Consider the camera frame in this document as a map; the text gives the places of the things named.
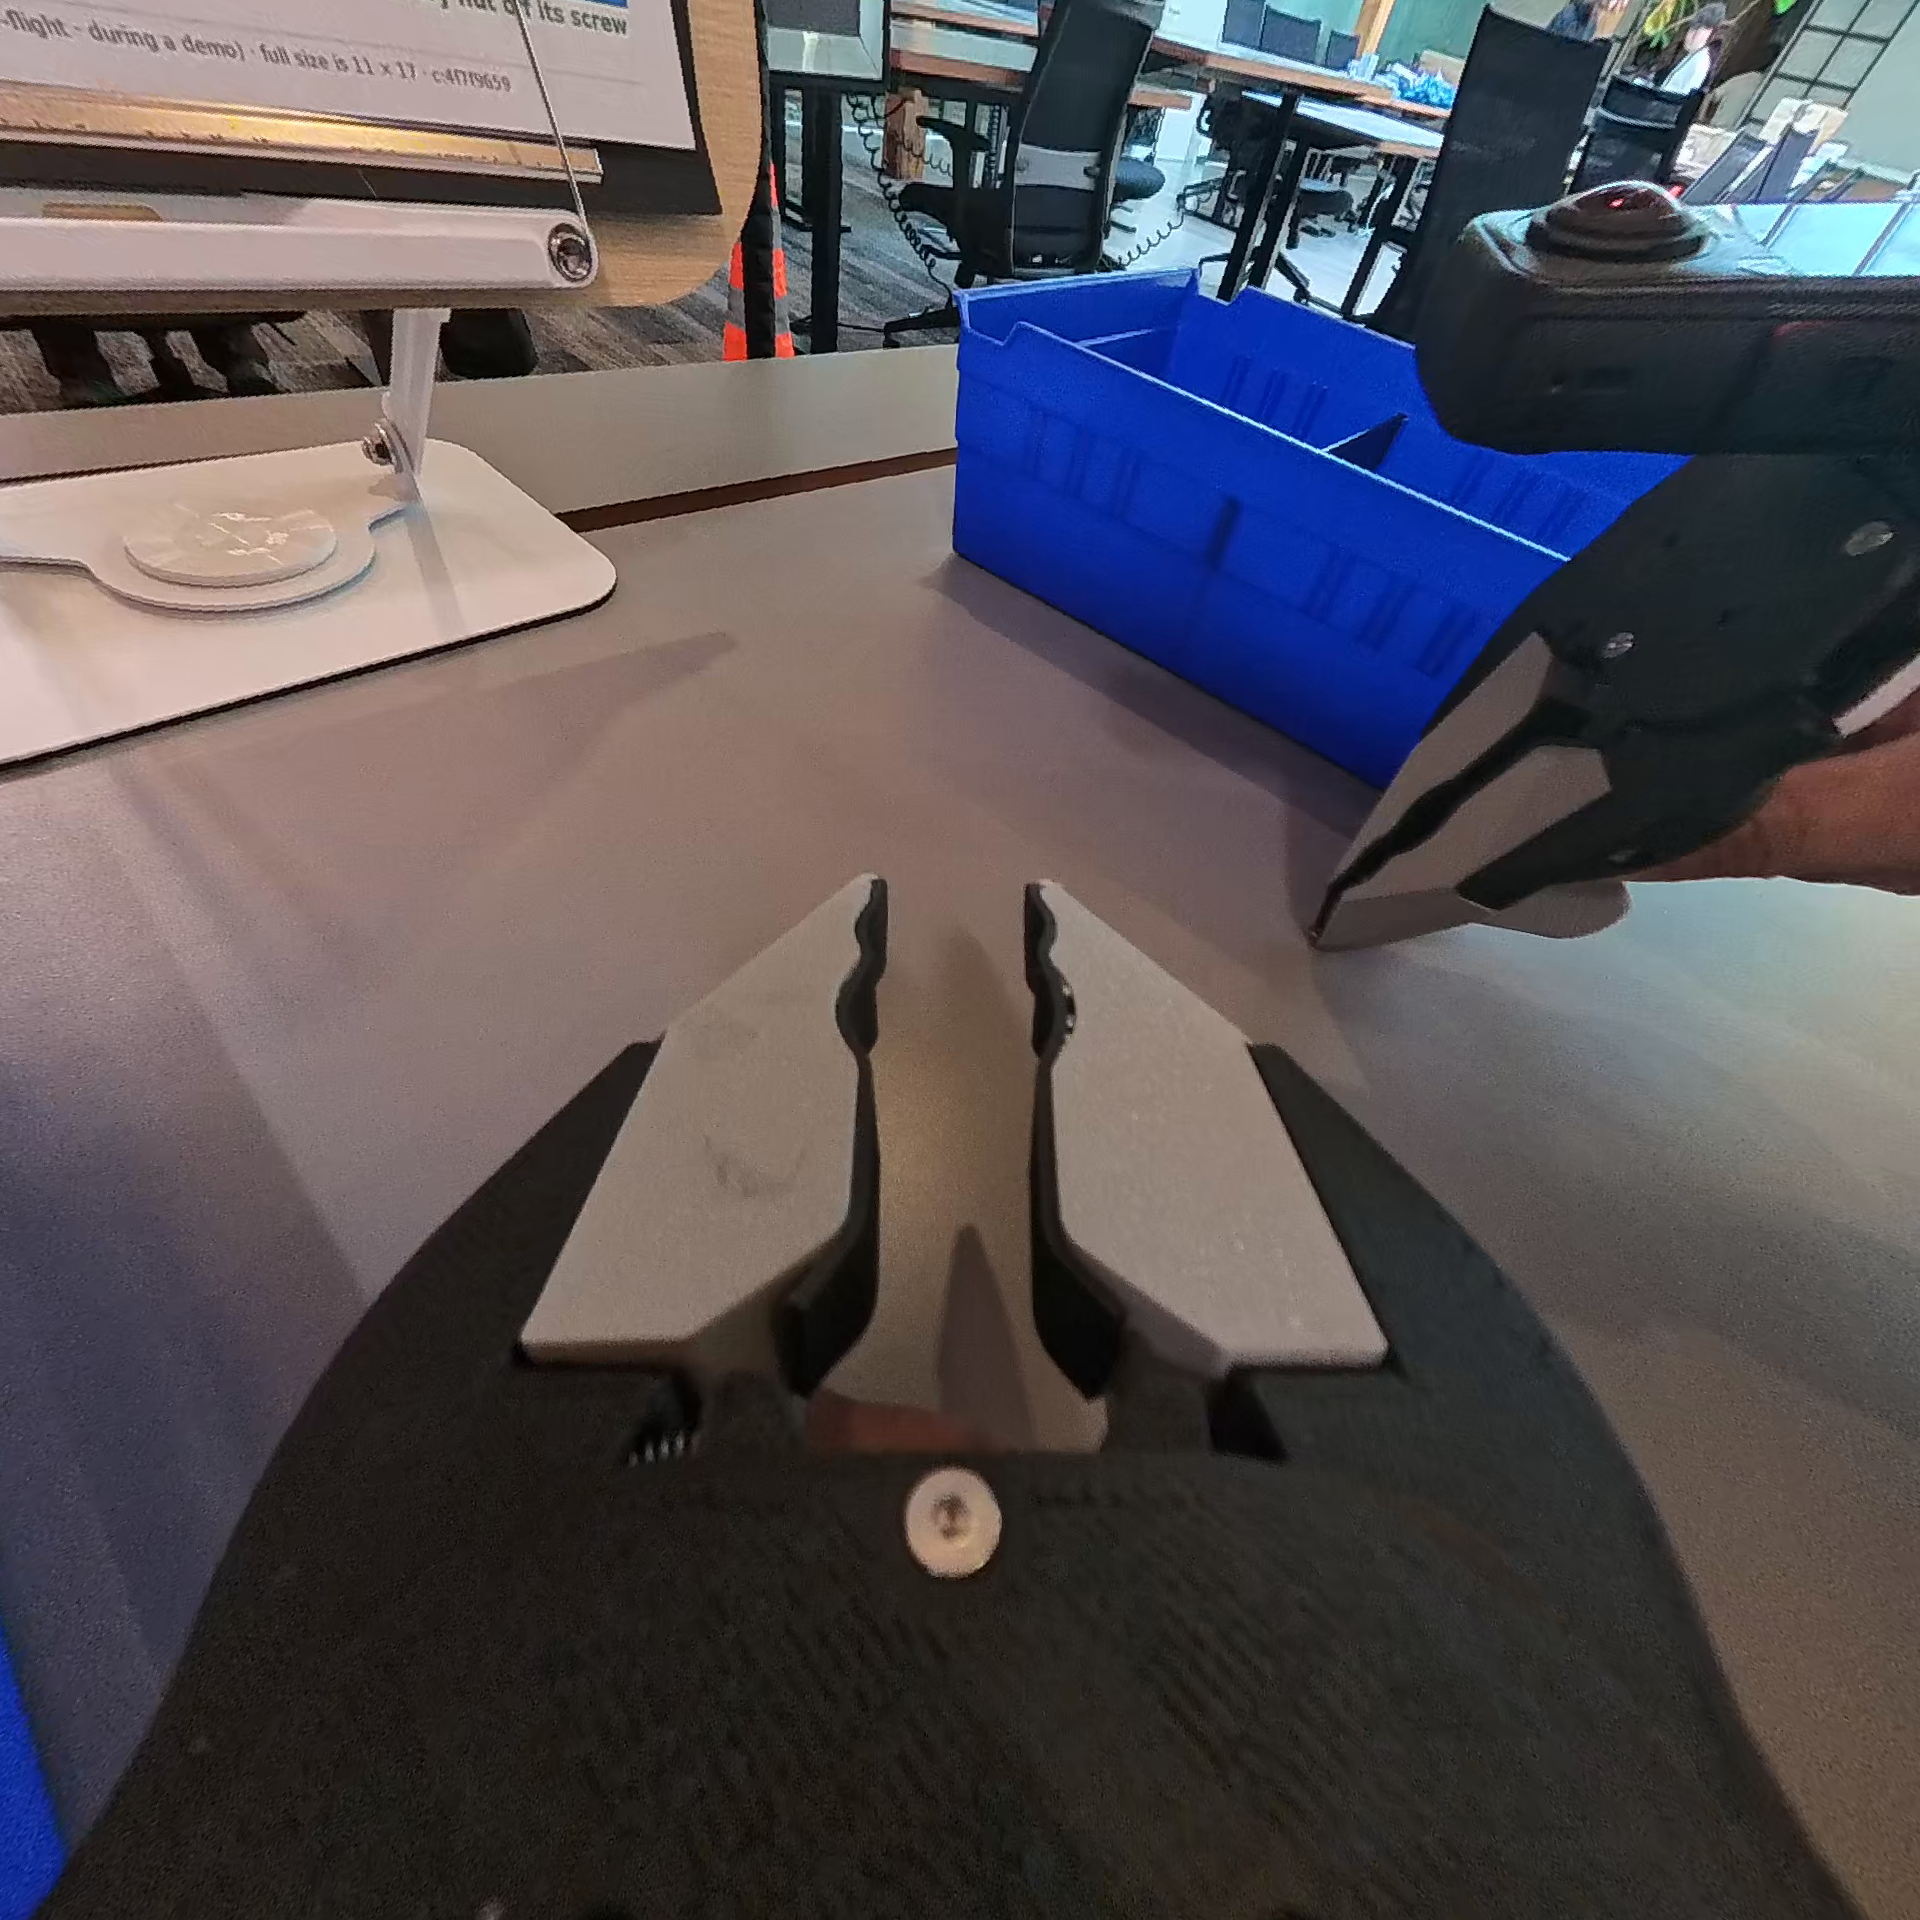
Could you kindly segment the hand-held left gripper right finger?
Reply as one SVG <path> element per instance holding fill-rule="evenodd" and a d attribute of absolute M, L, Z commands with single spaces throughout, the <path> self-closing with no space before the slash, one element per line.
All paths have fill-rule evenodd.
<path fill-rule="evenodd" d="M 1042 1351 L 1087 1402 L 1127 1354 L 1201 1385 L 1372 1373 L 1385 1332 L 1254 1044 L 1056 880 L 1023 887 Z"/>

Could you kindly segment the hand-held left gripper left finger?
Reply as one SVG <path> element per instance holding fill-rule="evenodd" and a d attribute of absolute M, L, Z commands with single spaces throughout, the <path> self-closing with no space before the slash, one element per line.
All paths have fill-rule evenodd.
<path fill-rule="evenodd" d="M 812 1392 L 878 1288 L 871 1051 L 888 891 L 857 875 L 661 1036 L 518 1349 Z"/>

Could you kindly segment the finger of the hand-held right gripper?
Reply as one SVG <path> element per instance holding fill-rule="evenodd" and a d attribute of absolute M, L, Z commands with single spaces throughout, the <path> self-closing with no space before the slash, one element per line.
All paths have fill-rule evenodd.
<path fill-rule="evenodd" d="M 1537 748 L 1463 797 L 1452 813 L 1368 879 L 1337 890 L 1313 927 L 1324 954 L 1367 952 L 1452 929 L 1503 929 L 1537 939 L 1585 939 L 1621 923 L 1621 880 L 1553 882 L 1512 906 L 1468 898 L 1470 879 L 1520 850 L 1607 791 L 1602 761 L 1577 748 Z"/>
<path fill-rule="evenodd" d="M 1556 661 L 1546 642 L 1532 636 L 1465 699 L 1429 728 L 1364 819 L 1317 909 L 1317 921 L 1337 898 L 1337 890 L 1368 879 L 1391 852 L 1409 849 L 1430 828 L 1438 828 L 1463 797 L 1486 787 L 1527 752 L 1575 748 L 1560 741 L 1527 746 L 1520 739 L 1524 723 L 1544 713 L 1544 692 L 1553 668 Z"/>

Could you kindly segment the blue divided plastic bin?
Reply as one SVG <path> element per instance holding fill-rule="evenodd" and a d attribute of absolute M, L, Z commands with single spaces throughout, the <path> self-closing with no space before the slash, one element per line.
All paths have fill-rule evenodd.
<path fill-rule="evenodd" d="M 1463 443 L 1404 343 L 1193 272 L 972 293 L 954 364 L 953 552 L 1372 787 L 1680 466 Z"/>

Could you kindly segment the brown-edged grey desk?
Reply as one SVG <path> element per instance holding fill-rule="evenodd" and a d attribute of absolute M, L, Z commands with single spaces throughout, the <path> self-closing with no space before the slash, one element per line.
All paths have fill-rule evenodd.
<path fill-rule="evenodd" d="M 953 346 L 444 383 L 430 425 L 577 533 L 953 463 Z M 375 391 L 1 421 L 7 485 L 357 443 Z"/>

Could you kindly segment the person's right hand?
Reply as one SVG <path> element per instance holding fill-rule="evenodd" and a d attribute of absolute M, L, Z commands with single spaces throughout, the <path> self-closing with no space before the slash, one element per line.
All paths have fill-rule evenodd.
<path fill-rule="evenodd" d="M 1789 768 L 1721 840 L 1634 880 L 1798 880 L 1917 893 L 1917 695 Z"/>

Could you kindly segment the black office chair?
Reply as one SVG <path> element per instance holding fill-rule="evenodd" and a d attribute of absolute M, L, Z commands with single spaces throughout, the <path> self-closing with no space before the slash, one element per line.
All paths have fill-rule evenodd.
<path fill-rule="evenodd" d="M 1441 256 L 1470 221 L 1566 193 L 1607 57 L 1605 40 L 1569 40 L 1493 7 L 1478 17 L 1420 220 L 1372 330 L 1407 343 Z"/>
<path fill-rule="evenodd" d="M 1608 81 L 1590 112 L 1567 193 L 1581 195 L 1617 181 L 1671 185 L 1703 100 L 1701 88 L 1666 91 L 1642 81 Z"/>
<path fill-rule="evenodd" d="M 958 331 L 958 298 L 1007 282 L 1082 280 L 1106 264 L 1119 148 L 1161 4 L 1062 2 L 1045 7 L 1039 37 L 999 132 L 969 115 L 922 115 L 942 139 L 948 177 L 903 181 L 894 205 L 903 231 L 945 240 L 951 290 L 918 314 L 879 328 L 885 351 Z"/>

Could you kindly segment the white document stand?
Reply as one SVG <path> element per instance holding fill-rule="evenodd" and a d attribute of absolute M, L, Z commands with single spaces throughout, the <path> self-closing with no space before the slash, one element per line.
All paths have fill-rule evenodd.
<path fill-rule="evenodd" d="M 609 560 L 478 452 L 426 433 L 444 307 L 426 296 L 591 287 L 598 253 L 575 157 L 524 11 L 540 104 L 521 132 L 381 120 L 372 107 L 237 107 L 4 81 L 4 146 L 353 163 L 416 177 L 553 183 L 559 205 L 288 196 L 222 183 L 38 183 L 4 161 L 4 316 L 32 298 L 134 308 L 376 293 L 390 371 L 360 439 L 78 471 L 4 485 L 4 772 L 263 704 L 602 605 Z"/>

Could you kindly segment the long wooden top table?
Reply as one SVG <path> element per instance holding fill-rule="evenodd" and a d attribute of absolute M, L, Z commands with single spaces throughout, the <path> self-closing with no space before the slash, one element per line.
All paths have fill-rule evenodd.
<path fill-rule="evenodd" d="M 973 90 L 1013 98 L 1038 59 L 1039 24 L 1007 7 L 901 2 L 890 21 L 887 69 L 926 97 Z M 1449 107 L 1405 104 L 1372 81 L 1189 32 L 1150 41 L 1127 105 L 1183 112 L 1220 90 L 1317 112 L 1401 157 L 1434 153 L 1449 122 Z"/>

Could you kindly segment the orange traffic cone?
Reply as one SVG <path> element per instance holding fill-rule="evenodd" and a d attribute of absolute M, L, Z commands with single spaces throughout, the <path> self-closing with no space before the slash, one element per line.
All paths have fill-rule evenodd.
<path fill-rule="evenodd" d="M 798 346 L 788 317 L 781 208 L 773 163 L 762 161 L 726 265 L 725 360 L 748 364 L 793 357 Z"/>

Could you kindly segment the black stanchion pole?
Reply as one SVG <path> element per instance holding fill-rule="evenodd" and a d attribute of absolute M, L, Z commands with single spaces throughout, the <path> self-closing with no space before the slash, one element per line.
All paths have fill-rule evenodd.
<path fill-rule="evenodd" d="M 758 79 L 758 161 L 748 218 L 729 271 L 726 360 L 775 361 L 793 357 L 786 325 L 783 242 L 770 135 L 765 4 L 751 2 Z"/>

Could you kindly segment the wooden backing board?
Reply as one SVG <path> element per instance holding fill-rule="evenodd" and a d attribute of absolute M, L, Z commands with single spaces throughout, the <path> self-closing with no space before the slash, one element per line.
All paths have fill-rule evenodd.
<path fill-rule="evenodd" d="M 663 304 L 761 148 L 750 4 L 670 4 L 693 152 L 4 81 L 4 320 Z"/>

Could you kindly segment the silver-framed dark panel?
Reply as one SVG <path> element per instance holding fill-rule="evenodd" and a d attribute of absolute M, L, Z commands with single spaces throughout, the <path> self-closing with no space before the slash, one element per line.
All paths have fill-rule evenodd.
<path fill-rule="evenodd" d="M 890 2 L 761 2 L 770 83 L 874 90 L 887 81 Z"/>

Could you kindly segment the printed instruction sheet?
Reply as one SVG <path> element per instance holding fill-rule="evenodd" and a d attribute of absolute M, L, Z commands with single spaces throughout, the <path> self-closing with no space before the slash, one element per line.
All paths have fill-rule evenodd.
<path fill-rule="evenodd" d="M 690 153 L 670 4 L 4 2 L 4 81 Z"/>

